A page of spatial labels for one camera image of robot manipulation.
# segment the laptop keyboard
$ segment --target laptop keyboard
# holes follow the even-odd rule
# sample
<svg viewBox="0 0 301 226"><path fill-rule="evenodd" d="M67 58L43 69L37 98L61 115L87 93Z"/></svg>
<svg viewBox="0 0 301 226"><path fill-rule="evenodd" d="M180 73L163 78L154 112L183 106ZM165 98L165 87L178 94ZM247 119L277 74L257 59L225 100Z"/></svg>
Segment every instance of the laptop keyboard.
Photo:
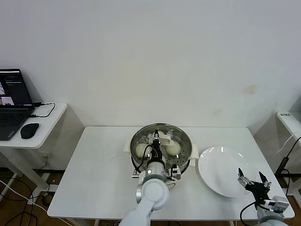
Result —
<svg viewBox="0 0 301 226"><path fill-rule="evenodd" d="M0 113L0 127L17 126L28 116L27 113Z"/></svg>

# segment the wooden floor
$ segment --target wooden floor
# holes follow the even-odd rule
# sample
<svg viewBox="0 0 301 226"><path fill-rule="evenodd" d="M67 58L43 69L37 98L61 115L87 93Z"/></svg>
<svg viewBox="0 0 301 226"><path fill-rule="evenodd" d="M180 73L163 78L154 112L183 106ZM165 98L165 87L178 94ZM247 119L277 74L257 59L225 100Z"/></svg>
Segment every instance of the wooden floor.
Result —
<svg viewBox="0 0 301 226"><path fill-rule="evenodd" d="M0 172L0 178L4 177L11 177L12 173L11 172ZM48 182L51 184L59 184L60 180L62 178L62 174L51 174L51 176L48 179ZM27 177L23 176L22 178L19 178L21 181L25 182L32 190L35 188L35 184L31 182ZM9 180L7 179L1 179L3 182L7 183ZM0 184L0 192L4 188L3 184ZM30 192L26 188L25 185L22 183L16 181L12 186L12 189L15 191L19 192L20 194L24 195L25 197L29 197ZM7 192L6 196L9 199L22 199L20 196L17 194L13 193L12 191ZM295 218L290 219L290 220L285 220L285 222L290 225L290 226L300 226L301 225L301 209L299 209L297 203L295 202L293 197L288 198L294 211L295 211ZM2 202L0 202L0 226L4 226L12 217L17 215L18 213L23 211L23 208L25 206L25 201L22 202L14 202L10 200L5 200L3 199ZM46 206L43 206L41 203L40 198L37 201L37 204L44 207L47 210ZM30 212L31 211L31 205L27 205L25 208L25 211ZM44 212L42 209L40 209L37 206L33 207L33 214L38 218L38 226L66 226L64 222L57 218L50 218L48 217L47 213ZM11 221L8 226L20 226L20 219L21 216L15 218L13 221ZM29 223L29 216L24 215L22 224L21 226L28 226ZM94 225L93 220L89 220L88 223L90 225ZM114 221L101 221L100 225L102 226L114 226ZM204 222L204 221L190 221L190 222L179 222L181 226L229 226L229 222L226 221L210 221L210 222ZM152 221L151 225L152 226L179 226L178 223L176 222L166 222L166 221ZM257 222L248 222L249 225L256 225ZM243 226L241 222L237 222L238 226ZM30 226L35 226L35 220L32 220Z"/></svg>

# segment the white plate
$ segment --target white plate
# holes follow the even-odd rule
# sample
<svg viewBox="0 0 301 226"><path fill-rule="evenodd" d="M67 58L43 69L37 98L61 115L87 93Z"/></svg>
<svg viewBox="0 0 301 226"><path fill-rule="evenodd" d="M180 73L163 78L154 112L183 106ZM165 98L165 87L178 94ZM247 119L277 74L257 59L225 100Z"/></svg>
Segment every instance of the white plate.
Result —
<svg viewBox="0 0 301 226"><path fill-rule="evenodd" d="M198 170L204 182L216 193L229 198L241 198L250 194L238 182L238 168L250 180L256 180L256 169L242 154L230 148L208 148L198 160Z"/></svg>

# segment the table leg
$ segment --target table leg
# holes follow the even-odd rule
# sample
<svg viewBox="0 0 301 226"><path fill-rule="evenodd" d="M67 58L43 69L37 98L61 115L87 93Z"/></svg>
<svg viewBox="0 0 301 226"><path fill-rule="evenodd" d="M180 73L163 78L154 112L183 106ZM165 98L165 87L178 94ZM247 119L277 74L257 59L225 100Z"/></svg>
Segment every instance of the table leg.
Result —
<svg viewBox="0 0 301 226"><path fill-rule="evenodd" d="M12 176L12 178L17 178L17 177L18 177L18 174L16 174L16 173ZM9 182L7 183L7 185L10 187L14 181L15 181L14 179L10 179ZM8 192L8 190L9 190L9 188L5 186L5 188L1 192L0 202L2 201L3 196L5 196L6 192Z"/></svg>
<svg viewBox="0 0 301 226"><path fill-rule="evenodd" d="M90 226L88 222L84 219L73 219L73 218L66 218L68 221L73 223L75 226Z"/></svg>
<svg viewBox="0 0 301 226"><path fill-rule="evenodd" d="M43 180L35 171L32 170L31 166L19 157L13 160L9 160L15 167L17 167L21 172L23 172L32 182L34 182L41 189L48 189L48 184Z"/></svg>
<svg viewBox="0 0 301 226"><path fill-rule="evenodd" d="M284 178L286 184L288 184L288 178ZM296 200L296 203L298 204L299 208L301 209L301 178L296 180L295 182L290 182L290 187L288 189L287 195L292 195L294 199Z"/></svg>
<svg viewBox="0 0 301 226"><path fill-rule="evenodd" d="M14 166L8 159L7 157L5 157L5 155L3 155L0 152L0 162L6 166L7 168L9 168L10 171L12 171L13 173L16 173L18 175L18 177L22 177L23 173L16 167Z"/></svg>
<svg viewBox="0 0 301 226"><path fill-rule="evenodd" d="M99 226L99 220L98 219L95 220L94 226Z"/></svg>
<svg viewBox="0 0 301 226"><path fill-rule="evenodd" d="M50 173L43 173L43 175L42 175L41 178L44 181L47 181L48 178L49 178L49 176L50 176ZM49 189L48 189L48 186L47 186L47 189L38 186L38 187L36 187L33 190L32 196L30 196L29 199L32 201L31 197L36 197L36 198L33 198L33 202L35 203L37 201L37 199L38 199L37 196L39 196L41 192L47 192L47 191L49 191L49 192L56 192L57 188L58 188L58 185L49 185Z"/></svg>

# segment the black mouse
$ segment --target black mouse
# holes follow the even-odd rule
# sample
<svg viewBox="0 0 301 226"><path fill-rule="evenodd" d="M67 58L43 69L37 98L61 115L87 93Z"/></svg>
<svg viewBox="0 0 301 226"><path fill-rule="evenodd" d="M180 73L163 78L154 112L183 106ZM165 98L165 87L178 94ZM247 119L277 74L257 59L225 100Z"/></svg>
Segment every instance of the black mouse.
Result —
<svg viewBox="0 0 301 226"><path fill-rule="evenodd" d="M32 138L33 135L36 133L40 124L38 123L30 123L22 127L20 134L21 138L29 139Z"/></svg>

